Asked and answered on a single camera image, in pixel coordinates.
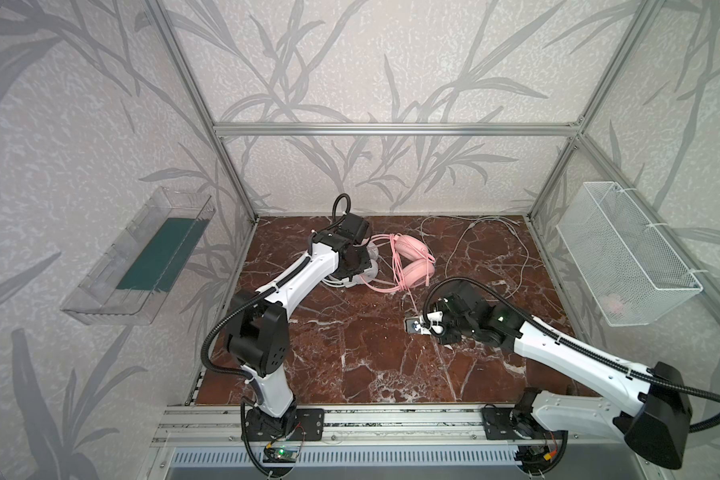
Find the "white headphones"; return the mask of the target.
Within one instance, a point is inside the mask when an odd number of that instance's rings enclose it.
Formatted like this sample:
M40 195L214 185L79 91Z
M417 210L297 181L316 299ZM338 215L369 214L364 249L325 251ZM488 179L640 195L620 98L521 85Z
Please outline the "white headphones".
M378 275L378 257L378 247L372 241L343 246L339 251L337 270L322 283L333 288L351 288L369 283Z

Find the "pink headphones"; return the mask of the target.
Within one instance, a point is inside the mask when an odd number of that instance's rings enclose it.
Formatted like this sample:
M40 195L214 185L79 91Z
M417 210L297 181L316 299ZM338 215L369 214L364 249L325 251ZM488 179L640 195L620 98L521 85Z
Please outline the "pink headphones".
M376 234L370 240L376 246L387 244L392 255L393 283L388 287L377 287L365 283L379 293L410 292L418 286L429 286L435 274L435 258L422 241L410 235Z

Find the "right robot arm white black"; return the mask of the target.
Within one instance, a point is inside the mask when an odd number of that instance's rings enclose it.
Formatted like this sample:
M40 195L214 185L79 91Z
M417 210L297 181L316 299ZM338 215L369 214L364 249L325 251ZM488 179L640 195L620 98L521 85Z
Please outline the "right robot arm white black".
M684 384L659 362L648 367L562 333L493 288L450 277L424 297L421 324L445 342L471 338L543 364L594 391L592 397L530 389L515 410L515 427L589 433L622 440L660 467L678 470L687 439L720 425L720 395Z

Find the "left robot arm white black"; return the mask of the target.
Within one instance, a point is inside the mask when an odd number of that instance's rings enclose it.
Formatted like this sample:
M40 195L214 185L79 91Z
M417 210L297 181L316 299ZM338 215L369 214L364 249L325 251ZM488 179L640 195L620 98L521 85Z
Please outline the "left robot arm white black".
M368 229L366 219L346 213L311 233L306 250L284 272L255 291L235 294L231 312L204 339L205 369L244 378L265 418L284 420L296 409L283 367L292 313L325 278L352 279L371 266Z

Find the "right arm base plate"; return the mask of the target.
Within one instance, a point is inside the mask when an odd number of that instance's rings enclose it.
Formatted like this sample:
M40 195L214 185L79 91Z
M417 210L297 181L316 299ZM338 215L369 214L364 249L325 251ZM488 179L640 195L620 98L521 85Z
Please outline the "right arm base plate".
M480 409L480 417L487 440L562 441L568 438L566 432L546 430L530 414L517 412L514 407L489 404Z

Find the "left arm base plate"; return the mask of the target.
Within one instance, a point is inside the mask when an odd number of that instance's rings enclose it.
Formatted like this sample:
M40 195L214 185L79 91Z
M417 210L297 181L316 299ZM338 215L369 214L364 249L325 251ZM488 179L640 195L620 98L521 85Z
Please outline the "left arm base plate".
M320 408L291 408L280 418L253 408L245 414L243 422L250 441L320 441L324 424L325 410Z

